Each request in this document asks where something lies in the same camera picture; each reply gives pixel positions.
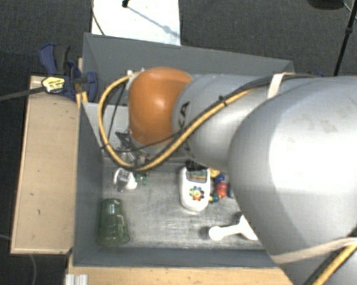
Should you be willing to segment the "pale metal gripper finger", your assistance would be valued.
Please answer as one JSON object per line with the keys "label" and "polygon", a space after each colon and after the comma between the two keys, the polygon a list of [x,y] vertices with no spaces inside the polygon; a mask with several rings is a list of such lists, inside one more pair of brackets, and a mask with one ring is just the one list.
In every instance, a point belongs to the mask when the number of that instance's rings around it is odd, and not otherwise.
{"label": "pale metal gripper finger", "polygon": [[116,169],[116,171],[114,173],[114,176],[113,176],[113,179],[114,180],[129,181],[129,180],[132,180],[132,176],[133,176],[133,174],[132,174],[131,171],[125,170],[122,167],[120,167],[120,168]]}
{"label": "pale metal gripper finger", "polygon": [[136,181],[116,181],[115,183],[115,189],[117,192],[127,192],[127,191],[132,191],[137,188],[137,183]]}

